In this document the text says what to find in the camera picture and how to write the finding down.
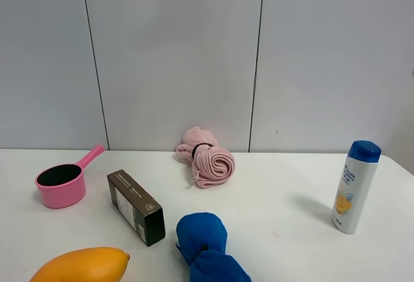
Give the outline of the tied blue cloth bundle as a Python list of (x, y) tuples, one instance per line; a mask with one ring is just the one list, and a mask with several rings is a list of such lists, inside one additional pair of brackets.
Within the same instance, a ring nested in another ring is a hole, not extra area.
[(249, 282), (251, 277), (226, 254), (228, 233), (213, 213), (192, 213), (177, 223), (177, 249), (190, 268), (193, 282)]

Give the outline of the white blue-capped shampoo bottle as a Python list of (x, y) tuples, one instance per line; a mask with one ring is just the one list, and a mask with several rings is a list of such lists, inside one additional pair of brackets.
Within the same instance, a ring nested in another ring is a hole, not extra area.
[(352, 143), (332, 207), (332, 221), (339, 231), (355, 233), (381, 153), (381, 148), (371, 141)]

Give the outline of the pink toy saucepan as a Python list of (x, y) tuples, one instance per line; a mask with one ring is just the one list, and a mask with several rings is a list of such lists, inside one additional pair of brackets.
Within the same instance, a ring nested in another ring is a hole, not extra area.
[(84, 169), (104, 151), (105, 148), (98, 145), (74, 164), (60, 164), (41, 172), (35, 184), (42, 204), (47, 208), (60, 209), (81, 201), (86, 194)]

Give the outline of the yellow mango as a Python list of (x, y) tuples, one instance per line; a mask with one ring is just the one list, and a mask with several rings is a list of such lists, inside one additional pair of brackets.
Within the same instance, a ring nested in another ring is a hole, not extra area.
[(59, 255), (45, 263), (31, 281), (120, 281), (130, 255), (119, 248), (95, 247)]

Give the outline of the dark brown cardboard box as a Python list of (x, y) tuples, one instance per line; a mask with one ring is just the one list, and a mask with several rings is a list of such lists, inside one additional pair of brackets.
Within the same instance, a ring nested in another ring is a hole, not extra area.
[(162, 206), (135, 179), (120, 169), (107, 175), (111, 201), (146, 246), (166, 236)]

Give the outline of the rolled pink towel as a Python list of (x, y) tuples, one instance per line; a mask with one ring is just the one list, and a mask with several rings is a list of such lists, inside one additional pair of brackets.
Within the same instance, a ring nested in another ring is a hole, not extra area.
[(176, 152), (191, 164), (192, 181), (200, 188), (224, 184), (234, 174), (234, 156), (219, 145), (209, 130), (201, 127), (187, 130)]

